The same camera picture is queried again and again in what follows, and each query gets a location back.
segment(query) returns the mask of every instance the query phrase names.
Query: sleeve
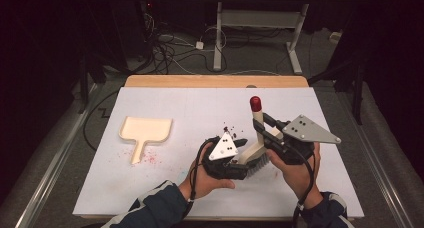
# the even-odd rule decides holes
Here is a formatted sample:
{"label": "sleeve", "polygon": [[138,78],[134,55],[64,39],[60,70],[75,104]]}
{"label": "sleeve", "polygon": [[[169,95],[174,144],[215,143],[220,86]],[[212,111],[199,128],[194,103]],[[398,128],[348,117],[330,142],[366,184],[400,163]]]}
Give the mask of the sleeve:
{"label": "sleeve", "polygon": [[317,206],[312,209],[304,209],[300,213],[308,227],[353,227],[347,220],[347,208],[344,200],[331,192],[321,192],[321,194],[324,199]]}
{"label": "sleeve", "polygon": [[187,201],[178,187],[165,181],[135,200],[127,213],[113,217],[102,228],[170,227],[181,221]]}

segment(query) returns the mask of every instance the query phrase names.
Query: person's right hand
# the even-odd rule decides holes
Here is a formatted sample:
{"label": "person's right hand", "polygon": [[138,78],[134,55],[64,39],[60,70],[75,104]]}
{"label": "person's right hand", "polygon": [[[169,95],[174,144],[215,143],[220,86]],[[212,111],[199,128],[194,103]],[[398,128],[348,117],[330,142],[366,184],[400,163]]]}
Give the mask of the person's right hand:
{"label": "person's right hand", "polygon": [[[315,164],[314,164],[314,157],[310,157],[308,159],[308,162],[311,165],[311,168],[314,169],[315,167],[314,185],[312,187],[312,190],[309,192],[308,197],[305,200],[304,206],[306,209],[310,209],[316,206],[323,199],[315,183],[317,175],[318,175],[320,161],[321,161],[321,156],[319,151],[320,151],[319,143],[314,143]],[[284,180],[287,182],[290,188],[294,191],[297,198],[300,199],[306,192],[306,189],[308,188],[309,182],[310,182],[310,175],[309,175],[308,169],[306,168],[306,165],[305,164],[287,165],[286,163],[284,163],[283,160],[280,159],[280,157],[273,150],[268,149],[266,153],[271,163],[274,164],[278,169],[280,169],[283,172]]]}

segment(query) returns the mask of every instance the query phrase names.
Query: gray carpet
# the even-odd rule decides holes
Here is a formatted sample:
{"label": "gray carpet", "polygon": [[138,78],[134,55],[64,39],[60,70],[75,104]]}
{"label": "gray carpet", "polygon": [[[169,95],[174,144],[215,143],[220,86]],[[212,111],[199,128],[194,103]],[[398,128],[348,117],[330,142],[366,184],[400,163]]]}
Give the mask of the gray carpet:
{"label": "gray carpet", "polygon": [[[224,50],[228,67],[223,73],[230,74],[260,69],[282,75],[293,75],[290,63],[285,55],[286,53],[282,52],[285,48],[281,43],[281,41],[289,40],[290,34],[290,32],[284,31],[272,39],[251,41],[247,46],[240,49],[230,48],[230,46],[240,45],[241,41],[229,41],[227,49]],[[335,48],[335,45],[327,40],[329,34],[330,32],[326,30],[313,35],[302,34],[297,53],[306,77],[316,75],[325,70]],[[196,41],[190,36],[180,35],[191,44]],[[175,46],[175,49],[178,49],[178,52],[184,52],[189,48]],[[202,52],[202,54],[206,55],[208,67],[212,67],[212,54],[205,52]],[[211,74],[204,68],[204,60],[201,56],[186,58],[178,63],[185,70],[174,63],[169,67],[169,74],[187,74],[187,71],[196,74]],[[136,59],[129,59],[129,64],[130,66],[136,66]],[[149,67],[141,73],[146,73],[149,69],[153,70],[153,67]],[[101,87],[96,101],[92,101],[95,104],[118,90],[125,81],[124,76],[113,72],[110,68],[107,68],[106,71],[108,80]],[[269,73],[258,71],[240,73],[238,75],[243,74],[270,75]],[[423,183],[391,134],[387,123],[378,111],[378,107],[375,106],[366,84],[364,85],[364,99],[362,102],[362,126],[357,126],[352,121],[349,111],[351,94],[336,93],[330,81],[318,82],[314,85],[314,88],[330,130],[337,132],[338,136],[343,140],[338,149],[365,213],[365,218],[355,220],[352,224],[355,227],[400,227],[398,225],[399,219],[396,215],[393,215],[396,214],[396,209],[399,207],[390,208],[388,206],[386,197],[382,193],[384,184],[381,184],[376,179],[379,174],[376,174],[375,169],[370,165],[369,158],[367,158],[366,146],[372,146],[373,151],[379,158],[378,161],[384,168],[383,170],[389,179],[390,185],[397,191],[398,199],[401,201],[402,208],[408,216],[407,218],[403,217],[404,220],[409,219],[413,227],[420,227],[424,223],[424,216],[422,215],[424,214],[422,206],[424,204]],[[113,95],[100,104],[87,122],[87,139],[94,147],[97,147],[100,142],[108,121],[107,115],[110,114],[113,108],[115,97]],[[76,99],[28,163],[16,183],[15,189],[0,208],[0,227],[14,227],[18,222],[58,147],[62,145],[64,138],[69,134],[73,123],[78,118],[78,104],[78,99]],[[361,136],[362,133],[366,135],[365,141]],[[71,153],[61,171],[60,177],[39,213],[34,227],[83,227],[106,221],[83,219],[72,215],[73,207],[95,151],[84,140],[82,130],[78,131],[71,148]],[[178,227],[224,227],[224,225],[226,227],[288,227],[287,224],[278,223],[235,224],[216,222],[185,222]]]}

